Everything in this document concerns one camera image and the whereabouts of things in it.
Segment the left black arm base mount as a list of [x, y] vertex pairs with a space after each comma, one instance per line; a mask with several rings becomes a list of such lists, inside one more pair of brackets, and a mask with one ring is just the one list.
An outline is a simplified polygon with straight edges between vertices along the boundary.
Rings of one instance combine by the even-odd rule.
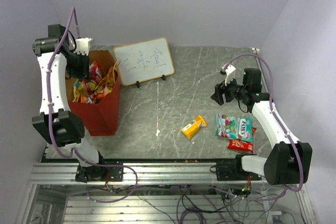
[[121, 182], [123, 179], [122, 167], [100, 167], [100, 166], [78, 166], [75, 174], [75, 181], [88, 182], [102, 182], [113, 181]]

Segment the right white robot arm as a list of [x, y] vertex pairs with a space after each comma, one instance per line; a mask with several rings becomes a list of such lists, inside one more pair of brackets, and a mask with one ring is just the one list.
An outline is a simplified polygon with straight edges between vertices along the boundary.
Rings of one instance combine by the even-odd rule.
[[271, 145], [267, 158], [253, 154], [237, 155], [236, 164], [231, 167], [236, 179], [244, 179], [249, 173], [262, 176], [271, 185], [304, 184], [308, 180], [312, 147], [301, 142], [290, 132], [270, 98], [262, 91], [261, 71], [246, 68], [243, 83], [237, 84], [236, 69], [229, 65], [220, 73], [225, 80], [215, 86], [211, 99], [219, 105], [237, 100], [247, 107], [260, 123]]

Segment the orange Fox's fruits candy bag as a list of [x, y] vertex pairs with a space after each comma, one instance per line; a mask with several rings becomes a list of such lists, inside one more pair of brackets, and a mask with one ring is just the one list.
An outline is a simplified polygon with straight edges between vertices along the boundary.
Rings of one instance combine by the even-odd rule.
[[107, 90], [102, 86], [95, 84], [94, 82], [87, 82], [87, 91], [88, 96], [86, 98], [81, 98], [80, 103], [94, 104], [99, 103], [105, 96], [107, 96], [111, 92], [107, 92]]

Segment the gold teal snack bag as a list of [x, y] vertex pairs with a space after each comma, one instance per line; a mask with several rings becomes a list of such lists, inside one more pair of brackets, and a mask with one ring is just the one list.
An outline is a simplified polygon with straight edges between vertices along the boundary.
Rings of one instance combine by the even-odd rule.
[[86, 83], [85, 80], [77, 79], [73, 84], [73, 102], [81, 102], [81, 98], [88, 96]]

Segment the red brown paper bag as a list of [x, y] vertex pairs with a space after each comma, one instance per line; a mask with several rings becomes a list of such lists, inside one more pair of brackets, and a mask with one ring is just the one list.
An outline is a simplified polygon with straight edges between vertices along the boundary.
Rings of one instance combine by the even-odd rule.
[[[90, 52], [90, 62], [100, 62], [106, 73], [116, 63], [108, 50], [93, 50]], [[87, 104], [73, 102], [73, 84], [75, 78], [66, 80], [67, 100], [72, 113], [79, 116], [92, 136], [115, 135], [118, 128], [119, 102], [121, 92], [121, 79], [118, 70], [116, 83], [111, 93], [105, 96], [99, 103]]]

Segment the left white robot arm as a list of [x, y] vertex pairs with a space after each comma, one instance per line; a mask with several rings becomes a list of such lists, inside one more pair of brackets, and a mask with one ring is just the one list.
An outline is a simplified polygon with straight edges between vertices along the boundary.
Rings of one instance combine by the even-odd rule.
[[60, 24], [48, 26], [48, 36], [34, 41], [32, 48], [37, 57], [41, 76], [41, 105], [39, 115], [32, 118], [34, 129], [52, 145], [59, 156], [76, 158], [82, 167], [89, 167], [94, 180], [107, 175], [102, 157], [85, 138], [82, 119], [69, 106], [66, 75], [79, 80], [89, 79], [89, 45], [83, 53], [70, 49], [67, 27]]

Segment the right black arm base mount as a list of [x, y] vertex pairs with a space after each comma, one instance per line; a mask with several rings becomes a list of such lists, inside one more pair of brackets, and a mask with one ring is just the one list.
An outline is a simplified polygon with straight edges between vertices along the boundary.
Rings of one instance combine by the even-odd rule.
[[243, 181], [249, 177], [252, 181], [260, 181], [261, 176], [247, 172], [242, 167], [242, 157], [247, 154], [237, 154], [234, 158], [220, 159], [215, 165], [209, 168], [211, 173], [216, 174], [217, 181]]

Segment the orange chip bag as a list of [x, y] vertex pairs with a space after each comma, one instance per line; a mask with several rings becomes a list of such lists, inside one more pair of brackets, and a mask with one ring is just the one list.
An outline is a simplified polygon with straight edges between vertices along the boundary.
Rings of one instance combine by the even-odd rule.
[[118, 60], [108, 71], [105, 77], [101, 81], [101, 85], [107, 90], [107, 92], [111, 92], [116, 83], [116, 79], [118, 76], [120, 60]]

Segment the orange white snack packet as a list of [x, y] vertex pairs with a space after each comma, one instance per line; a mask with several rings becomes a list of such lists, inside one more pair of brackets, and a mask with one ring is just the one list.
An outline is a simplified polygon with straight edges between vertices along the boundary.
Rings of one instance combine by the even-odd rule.
[[94, 60], [89, 66], [89, 77], [91, 82], [98, 84], [105, 76], [105, 74], [106, 74], [105, 69], [100, 64], [100, 62]]

